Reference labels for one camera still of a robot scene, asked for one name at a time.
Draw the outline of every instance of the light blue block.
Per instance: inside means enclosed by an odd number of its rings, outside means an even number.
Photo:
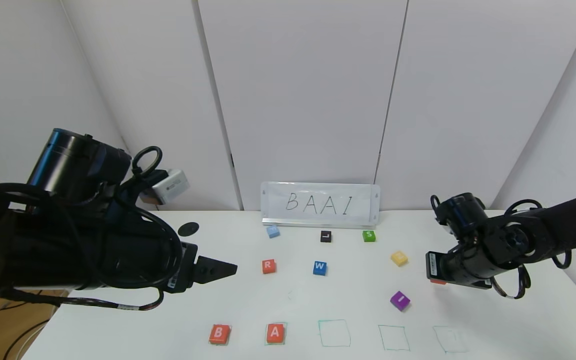
[[[315,261],[315,266],[312,268],[312,273],[315,275],[326,276],[326,262]]]
[[[276,238],[279,236],[279,228],[277,226],[269,226],[268,228],[266,228],[266,231],[268,232],[268,237],[270,237],[270,239],[272,238]]]

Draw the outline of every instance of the purple letter block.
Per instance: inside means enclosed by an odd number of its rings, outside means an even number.
[[[406,295],[403,294],[403,292],[397,291],[397,293],[390,298],[390,302],[395,307],[397,307],[397,309],[399,309],[400,312],[403,312],[404,309],[410,304],[410,299],[407,298]]]

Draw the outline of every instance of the white table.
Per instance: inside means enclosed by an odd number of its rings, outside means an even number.
[[[237,274],[166,294],[161,306],[146,312],[64,305],[25,360],[576,360],[576,286],[568,276],[550,260],[528,265],[532,287],[521,300],[432,284],[425,253],[446,251],[456,240],[431,211],[382,212],[375,243],[364,243],[361,230],[349,229],[332,229],[332,243],[321,243],[320,228],[298,227],[281,227],[281,236],[269,239],[259,212],[157,215],[175,230],[199,223],[185,240],[197,244],[200,255],[237,264]],[[400,268],[390,260],[398,250],[409,257]],[[267,259],[276,260],[276,273],[261,273]],[[315,260],[327,262],[326,276],[313,275]],[[512,271],[498,280],[514,293],[516,277]],[[405,312],[389,302],[397,291],[411,299]],[[73,295],[133,305],[157,296],[154,289]],[[319,321],[326,320],[340,321],[320,330]],[[274,322],[287,323],[285,344],[266,346],[266,324]],[[208,344],[213,324],[232,326],[227,346]],[[345,345],[345,337],[349,346],[322,346]]]

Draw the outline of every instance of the whiteboard sign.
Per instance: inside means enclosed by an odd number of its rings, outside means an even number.
[[[263,182],[263,225],[373,229],[379,221],[379,185]]]

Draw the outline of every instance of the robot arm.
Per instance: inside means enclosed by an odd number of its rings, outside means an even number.
[[[142,170],[137,162],[155,152]],[[166,199],[181,192],[180,171],[156,169],[162,151],[131,157],[90,135],[55,129],[27,184],[0,184],[0,297],[27,303],[150,310],[163,292],[234,275],[237,266],[199,256],[162,219],[135,206],[138,196]],[[10,209],[11,204],[22,209]],[[89,298],[36,295],[20,289],[158,289],[143,306]]]
[[[450,229],[458,244],[448,253],[426,253],[426,275],[434,283],[452,283],[480,289],[494,288],[499,294],[519,299],[530,287],[524,264],[551,258],[560,269],[570,266],[576,249],[576,198],[542,208],[534,200],[514,203],[505,214],[487,217],[480,199],[463,193],[439,203],[430,198],[437,222]],[[526,212],[516,212],[533,204]],[[565,254],[562,264],[557,255]],[[518,269],[519,292],[507,296],[495,276]]]

